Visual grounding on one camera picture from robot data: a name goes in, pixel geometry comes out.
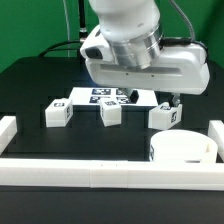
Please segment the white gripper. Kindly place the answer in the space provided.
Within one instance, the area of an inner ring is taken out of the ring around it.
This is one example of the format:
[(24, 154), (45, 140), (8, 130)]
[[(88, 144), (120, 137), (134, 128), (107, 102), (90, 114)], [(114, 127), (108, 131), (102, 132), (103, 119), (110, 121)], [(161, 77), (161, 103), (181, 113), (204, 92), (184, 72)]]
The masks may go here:
[[(209, 83), (207, 53), (199, 43), (163, 39), (159, 28), (133, 39), (107, 42), (112, 61), (85, 59), (92, 80), (100, 86), (175, 93), (172, 103), (178, 107), (179, 93), (199, 95)], [(130, 101), (138, 99), (138, 91), (133, 90)]]

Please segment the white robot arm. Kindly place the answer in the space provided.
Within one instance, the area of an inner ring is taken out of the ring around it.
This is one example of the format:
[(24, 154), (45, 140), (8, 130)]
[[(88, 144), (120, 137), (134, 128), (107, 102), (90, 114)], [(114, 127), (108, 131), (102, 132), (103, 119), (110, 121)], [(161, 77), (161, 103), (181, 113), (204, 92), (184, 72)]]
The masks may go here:
[(117, 87), (132, 101), (136, 90), (181, 94), (205, 91), (210, 74), (207, 49), (188, 38), (166, 38), (154, 0), (89, 0), (99, 24), (81, 46), (92, 80)]

